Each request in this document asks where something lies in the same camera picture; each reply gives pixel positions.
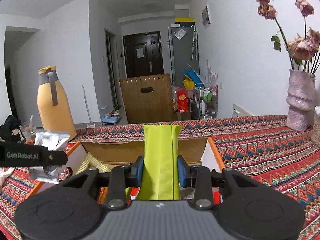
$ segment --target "screw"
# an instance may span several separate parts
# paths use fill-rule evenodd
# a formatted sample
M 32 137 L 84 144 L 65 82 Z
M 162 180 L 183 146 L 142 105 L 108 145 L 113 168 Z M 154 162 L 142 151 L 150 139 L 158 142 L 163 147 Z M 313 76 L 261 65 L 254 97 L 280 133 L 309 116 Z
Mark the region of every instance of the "screw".
M 209 207 L 211 205 L 211 202 L 208 199 L 202 198 L 196 201 L 196 205 L 198 207 Z
M 124 205 L 124 202 L 121 199 L 112 199 L 109 201 L 108 206 L 111 208 L 119 208 Z

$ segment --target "picture on wall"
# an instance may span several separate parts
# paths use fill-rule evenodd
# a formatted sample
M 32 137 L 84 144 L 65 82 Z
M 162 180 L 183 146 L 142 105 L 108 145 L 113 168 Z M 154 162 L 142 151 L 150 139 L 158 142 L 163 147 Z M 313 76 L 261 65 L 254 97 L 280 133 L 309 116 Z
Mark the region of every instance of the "picture on wall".
M 211 17 L 210 17 L 210 10 L 209 10 L 209 4 L 203 9 L 202 14 L 202 24 L 204 28 L 208 28 L 211 25 Z

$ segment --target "gray refrigerator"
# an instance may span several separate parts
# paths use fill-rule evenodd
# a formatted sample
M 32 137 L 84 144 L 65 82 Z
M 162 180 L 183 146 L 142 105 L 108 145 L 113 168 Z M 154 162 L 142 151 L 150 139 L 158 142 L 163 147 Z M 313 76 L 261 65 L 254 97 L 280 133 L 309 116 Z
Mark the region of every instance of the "gray refrigerator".
M 169 27 L 169 47 L 171 58 L 172 83 L 176 87 L 184 87 L 182 74 L 185 70 L 190 69 L 188 63 L 195 72 L 199 74 L 199 55 L 196 59 L 196 44 L 194 46 L 193 60 L 192 56 L 192 32 L 193 28 L 185 27 L 187 33 L 179 40 L 175 34 L 180 27 Z

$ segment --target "red package with gold emblem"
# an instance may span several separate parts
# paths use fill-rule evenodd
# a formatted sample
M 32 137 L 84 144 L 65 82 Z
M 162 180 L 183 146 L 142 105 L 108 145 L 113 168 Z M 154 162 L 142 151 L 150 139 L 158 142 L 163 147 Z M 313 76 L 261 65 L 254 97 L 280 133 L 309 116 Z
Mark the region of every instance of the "red package with gold emblem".
M 178 88 L 177 98 L 178 98 L 178 112 L 180 113 L 188 112 L 187 91 L 183 88 Z

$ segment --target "front door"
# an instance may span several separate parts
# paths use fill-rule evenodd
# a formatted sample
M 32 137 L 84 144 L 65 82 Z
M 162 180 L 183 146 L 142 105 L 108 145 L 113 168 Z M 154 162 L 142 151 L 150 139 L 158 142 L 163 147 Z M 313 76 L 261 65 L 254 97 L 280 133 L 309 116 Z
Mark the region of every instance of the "front door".
M 127 78 L 163 74 L 160 32 L 123 37 Z

